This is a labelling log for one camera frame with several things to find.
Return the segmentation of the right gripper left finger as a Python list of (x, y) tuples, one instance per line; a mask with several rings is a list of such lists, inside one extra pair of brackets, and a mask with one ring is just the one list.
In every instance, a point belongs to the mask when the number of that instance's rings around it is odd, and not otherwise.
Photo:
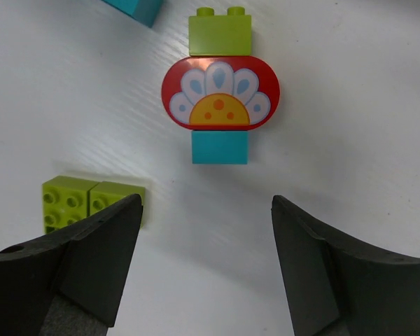
[(0, 335), (105, 335), (116, 323), (142, 213), (133, 194), (0, 251)]

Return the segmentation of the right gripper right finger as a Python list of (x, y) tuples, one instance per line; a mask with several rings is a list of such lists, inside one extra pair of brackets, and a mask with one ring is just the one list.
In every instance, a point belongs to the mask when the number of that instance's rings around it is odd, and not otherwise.
[(420, 335), (420, 258), (352, 237), (280, 195), (272, 226), (296, 335)]

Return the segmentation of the green square lego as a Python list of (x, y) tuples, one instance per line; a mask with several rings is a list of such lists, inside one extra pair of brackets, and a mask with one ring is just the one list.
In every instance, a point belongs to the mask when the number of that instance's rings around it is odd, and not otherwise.
[(90, 191), (98, 181), (56, 176), (42, 184), (43, 227), (48, 234), (90, 215)]
[(132, 194), (140, 195), (141, 203), (144, 204), (146, 189), (142, 186), (110, 181), (98, 183), (90, 190), (90, 215), (93, 215)]

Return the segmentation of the small blue lego brick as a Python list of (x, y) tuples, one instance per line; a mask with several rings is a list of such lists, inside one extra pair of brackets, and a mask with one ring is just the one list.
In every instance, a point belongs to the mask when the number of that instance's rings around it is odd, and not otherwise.
[(192, 131), (192, 163), (246, 165), (249, 161), (247, 131)]

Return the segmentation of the red flower oval lego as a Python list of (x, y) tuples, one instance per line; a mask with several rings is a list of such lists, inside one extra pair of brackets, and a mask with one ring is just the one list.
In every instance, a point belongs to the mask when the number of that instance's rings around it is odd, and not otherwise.
[(254, 130), (272, 117), (280, 96), (277, 75), (254, 56), (187, 57), (161, 87), (169, 117), (196, 131)]

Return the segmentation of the small green lego brick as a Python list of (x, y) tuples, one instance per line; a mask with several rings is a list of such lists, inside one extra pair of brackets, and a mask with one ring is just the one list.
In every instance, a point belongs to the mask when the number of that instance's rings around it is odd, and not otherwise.
[(252, 17), (242, 6), (217, 15), (213, 8), (201, 7), (188, 18), (189, 55), (247, 56), (252, 51)]

